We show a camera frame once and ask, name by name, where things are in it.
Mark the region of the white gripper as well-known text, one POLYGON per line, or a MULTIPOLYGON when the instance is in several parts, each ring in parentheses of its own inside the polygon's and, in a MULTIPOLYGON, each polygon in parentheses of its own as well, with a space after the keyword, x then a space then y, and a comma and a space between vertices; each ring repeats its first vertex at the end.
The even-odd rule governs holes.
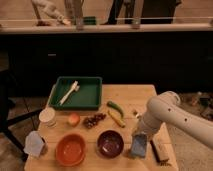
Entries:
POLYGON ((133 135, 145 134, 148 140, 151 140, 160 129, 160 121, 151 115, 138 117, 137 124, 133 129, 133 135))

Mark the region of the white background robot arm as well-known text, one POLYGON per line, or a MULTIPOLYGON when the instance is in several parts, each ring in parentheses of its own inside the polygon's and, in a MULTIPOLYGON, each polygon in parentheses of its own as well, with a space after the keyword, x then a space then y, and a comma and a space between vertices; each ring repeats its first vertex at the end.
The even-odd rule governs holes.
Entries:
POLYGON ((70 25, 71 22, 57 9, 56 5, 50 0, 31 0, 32 4, 40 7, 41 10, 49 17, 56 19, 63 25, 70 25))

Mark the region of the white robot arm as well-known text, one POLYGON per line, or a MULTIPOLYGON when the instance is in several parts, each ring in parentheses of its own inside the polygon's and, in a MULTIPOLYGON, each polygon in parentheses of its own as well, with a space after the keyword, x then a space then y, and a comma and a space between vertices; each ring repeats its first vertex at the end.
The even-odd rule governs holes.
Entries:
POLYGON ((163 123, 169 123, 213 149, 213 123, 181 109, 180 104, 180 97, 173 91, 151 97, 133 133, 152 139, 163 123))

